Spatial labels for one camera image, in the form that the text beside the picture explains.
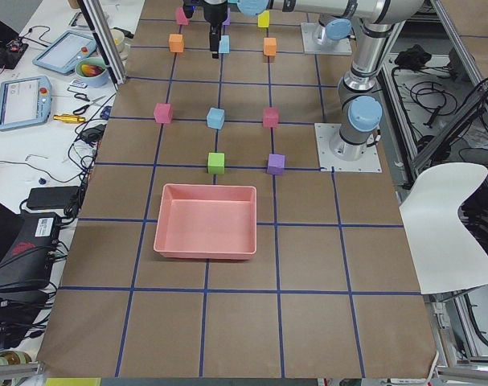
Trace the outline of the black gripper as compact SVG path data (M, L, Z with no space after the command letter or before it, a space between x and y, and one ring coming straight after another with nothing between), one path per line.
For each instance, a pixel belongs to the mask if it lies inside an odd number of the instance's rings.
M203 17L210 23L209 46L213 59L219 58L222 24L227 17L227 9L227 0L203 0Z

